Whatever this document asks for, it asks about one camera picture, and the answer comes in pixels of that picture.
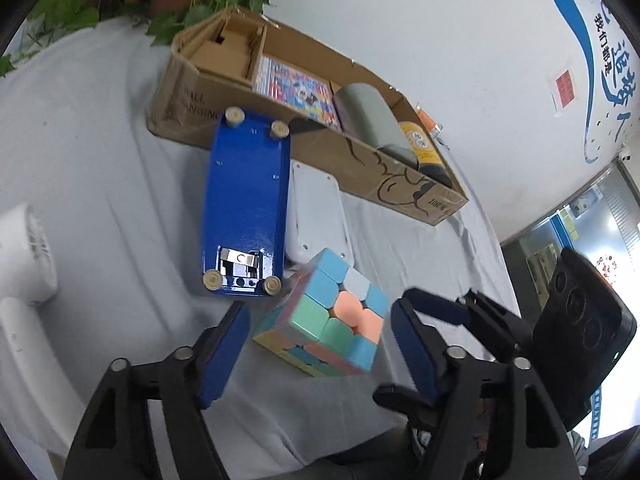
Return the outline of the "pastel rubik cube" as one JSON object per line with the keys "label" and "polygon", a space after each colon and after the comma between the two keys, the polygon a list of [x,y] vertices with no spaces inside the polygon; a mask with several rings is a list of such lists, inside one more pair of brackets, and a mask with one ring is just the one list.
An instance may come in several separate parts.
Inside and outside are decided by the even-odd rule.
{"label": "pastel rubik cube", "polygon": [[324,248],[294,272],[253,341],[311,376],[366,374],[388,312],[386,292]]}

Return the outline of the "blue stapler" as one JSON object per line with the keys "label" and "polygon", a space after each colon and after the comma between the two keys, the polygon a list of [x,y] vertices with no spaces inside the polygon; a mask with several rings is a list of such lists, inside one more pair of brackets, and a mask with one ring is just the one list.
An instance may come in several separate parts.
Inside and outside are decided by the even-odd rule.
{"label": "blue stapler", "polygon": [[219,295],[277,296],[283,286],[291,137],[285,122],[230,106],[210,148],[202,282]]}

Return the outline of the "white handheld fan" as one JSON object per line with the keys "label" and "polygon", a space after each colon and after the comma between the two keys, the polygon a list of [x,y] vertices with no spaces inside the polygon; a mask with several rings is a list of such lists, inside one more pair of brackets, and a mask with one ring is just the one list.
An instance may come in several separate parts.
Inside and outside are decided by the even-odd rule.
{"label": "white handheld fan", "polygon": [[29,204],[1,215],[1,420],[65,456],[85,404],[66,377],[39,308],[58,293],[43,227]]}

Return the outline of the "yellow black can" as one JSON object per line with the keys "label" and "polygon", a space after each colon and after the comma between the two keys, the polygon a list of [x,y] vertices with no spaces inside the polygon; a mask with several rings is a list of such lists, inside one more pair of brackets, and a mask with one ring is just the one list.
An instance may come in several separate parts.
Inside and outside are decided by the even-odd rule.
{"label": "yellow black can", "polygon": [[416,155],[418,170],[447,188],[452,188],[452,182],[444,161],[436,150],[430,136],[415,122],[400,122],[399,125],[413,153]]}

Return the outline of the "white flat device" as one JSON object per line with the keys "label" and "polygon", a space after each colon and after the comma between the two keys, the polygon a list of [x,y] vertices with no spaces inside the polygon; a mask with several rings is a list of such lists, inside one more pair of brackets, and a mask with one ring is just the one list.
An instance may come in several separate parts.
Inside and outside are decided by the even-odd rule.
{"label": "white flat device", "polygon": [[292,159],[288,181],[284,250],[294,264],[306,264],[329,248],[355,263],[342,192],[332,174]]}

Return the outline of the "orange clear small jar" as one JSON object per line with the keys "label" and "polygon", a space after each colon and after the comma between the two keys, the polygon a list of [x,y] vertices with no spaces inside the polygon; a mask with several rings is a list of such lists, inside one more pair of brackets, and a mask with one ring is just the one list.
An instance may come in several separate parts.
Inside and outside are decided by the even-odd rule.
{"label": "orange clear small jar", "polygon": [[442,125],[439,122],[436,122],[436,120],[428,114],[420,104],[416,106],[416,116],[420,118],[424,129],[433,139],[439,137],[442,133]]}

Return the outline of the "grey cylinder speaker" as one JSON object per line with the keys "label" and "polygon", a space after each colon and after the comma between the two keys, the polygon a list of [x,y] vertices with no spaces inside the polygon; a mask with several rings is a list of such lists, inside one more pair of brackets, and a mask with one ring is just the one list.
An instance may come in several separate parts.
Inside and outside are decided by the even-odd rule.
{"label": "grey cylinder speaker", "polygon": [[343,130],[371,148],[418,168],[418,159],[382,94],[370,84],[348,84],[335,93]]}

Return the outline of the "brown cardboard box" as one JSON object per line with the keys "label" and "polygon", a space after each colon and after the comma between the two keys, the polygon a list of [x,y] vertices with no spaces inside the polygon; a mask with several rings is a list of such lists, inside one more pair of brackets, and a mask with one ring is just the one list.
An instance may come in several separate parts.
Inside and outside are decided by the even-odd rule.
{"label": "brown cardboard box", "polygon": [[259,94],[254,82],[264,56],[314,77],[332,92],[370,84],[397,120],[419,120],[402,93],[351,58],[288,25],[232,6],[174,37],[148,129],[160,138],[210,148],[224,111],[237,106],[285,122],[292,158],[332,174],[347,193],[430,226],[468,202],[459,181],[443,185],[340,127]]}

